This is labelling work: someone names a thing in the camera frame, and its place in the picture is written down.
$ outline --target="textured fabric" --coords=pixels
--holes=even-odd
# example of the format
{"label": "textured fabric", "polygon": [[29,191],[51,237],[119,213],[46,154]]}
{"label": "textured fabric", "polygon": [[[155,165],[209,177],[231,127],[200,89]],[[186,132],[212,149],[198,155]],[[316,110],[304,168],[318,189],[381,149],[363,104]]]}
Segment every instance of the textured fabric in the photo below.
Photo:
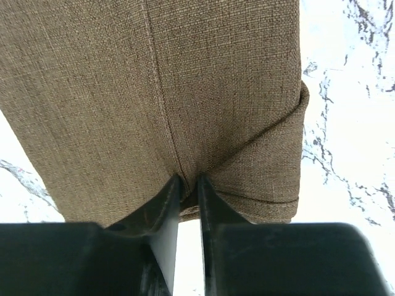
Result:
{"label": "textured fabric", "polygon": [[298,0],[4,0],[0,108],[67,221],[107,226],[208,173],[253,222],[296,213]]}

